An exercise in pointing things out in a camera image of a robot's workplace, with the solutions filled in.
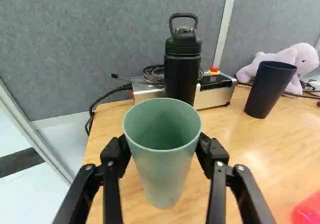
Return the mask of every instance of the wooden table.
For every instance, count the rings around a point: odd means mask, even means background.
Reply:
[[[230,165],[247,165],[277,221],[291,223],[290,211],[320,189],[320,108],[316,100],[281,97],[266,119],[243,112],[250,89],[236,87],[231,105],[199,111],[203,132],[216,137],[230,154]],[[84,164],[100,164],[100,152],[113,136],[120,136],[121,122],[133,100],[97,107]],[[159,210],[146,200],[131,159],[119,181],[124,223],[205,223],[209,180],[196,156],[177,205]],[[102,223],[102,188],[87,223]],[[241,223],[236,201],[227,191],[227,223]]]

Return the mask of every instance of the yellow button base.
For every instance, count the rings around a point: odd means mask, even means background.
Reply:
[[[218,74],[220,74],[220,70],[218,70],[217,72],[212,72],[212,71],[208,70],[208,73],[210,73],[212,75],[218,75]]]

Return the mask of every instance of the plush toy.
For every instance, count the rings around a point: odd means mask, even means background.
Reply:
[[[297,71],[285,91],[300,95],[303,93],[300,78],[319,65],[319,57],[315,48],[307,43],[299,43],[276,54],[257,53],[251,64],[243,67],[236,73],[237,79],[240,82],[249,82],[251,77],[256,76],[259,64],[262,61],[278,61],[295,65]]]

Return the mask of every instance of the plastic cup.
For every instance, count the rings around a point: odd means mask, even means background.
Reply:
[[[160,209],[173,207],[201,133],[197,111],[180,100],[149,99],[133,106],[122,124],[147,199]]]
[[[245,104],[245,113],[258,119],[266,118],[296,70],[296,66],[287,63],[262,61]]]

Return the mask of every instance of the cup rim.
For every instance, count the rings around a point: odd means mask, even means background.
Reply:
[[[280,64],[280,65],[282,65],[282,67],[272,66],[272,63]],[[292,64],[288,64],[285,62],[281,62],[281,61],[271,61],[271,60],[268,61],[268,60],[266,60],[266,61],[261,61],[260,64],[265,65],[270,68],[281,69],[281,70],[290,70],[291,71],[291,70],[297,69],[297,66],[292,65]]]
[[[191,141],[189,141],[187,144],[185,144],[185,145],[183,145],[183,146],[180,146],[180,147],[177,147],[177,148],[173,148],[173,149],[169,149],[169,150],[151,149],[151,148],[147,148],[147,147],[145,147],[145,146],[139,145],[138,143],[136,143],[135,141],[133,141],[133,140],[127,135],[127,132],[126,132],[126,129],[125,129],[125,126],[124,126],[124,124],[125,124],[125,123],[124,123],[124,122],[125,122],[124,120],[126,119],[127,114],[128,114],[133,108],[135,108],[137,105],[139,105],[139,104],[141,104],[141,103],[144,103],[144,102],[147,102],[147,101],[154,101],[154,100],[156,100],[156,99],[169,99],[169,100],[179,101],[179,102],[181,102],[181,103],[183,103],[183,104],[188,105],[190,108],[192,108],[194,111],[196,111],[197,116],[198,116],[199,121],[200,121],[200,128],[199,128],[199,131],[198,131],[198,133],[196,134],[195,138],[193,138]],[[177,100],[177,99],[174,99],[174,98],[166,98],[166,97],[163,97],[163,98],[152,98],[152,99],[143,100],[143,101],[139,102],[138,104],[132,106],[132,107],[126,112],[126,114],[124,115],[123,120],[122,120],[122,129],[123,129],[123,131],[124,131],[125,137],[128,138],[128,139],[131,141],[131,143],[133,143],[133,144],[136,145],[137,147],[139,147],[139,148],[141,148],[141,149],[144,149],[144,150],[147,150],[147,151],[151,151],[151,152],[168,153],[168,152],[179,151],[179,150],[181,150],[181,149],[184,149],[184,148],[186,148],[187,146],[191,145],[197,138],[199,138],[200,133],[201,133],[201,130],[202,130],[202,120],[201,120],[201,118],[200,118],[200,116],[199,116],[198,111],[197,111],[193,106],[189,105],[188,103],[186,103],[186,102],[184,102],[184,101]]]

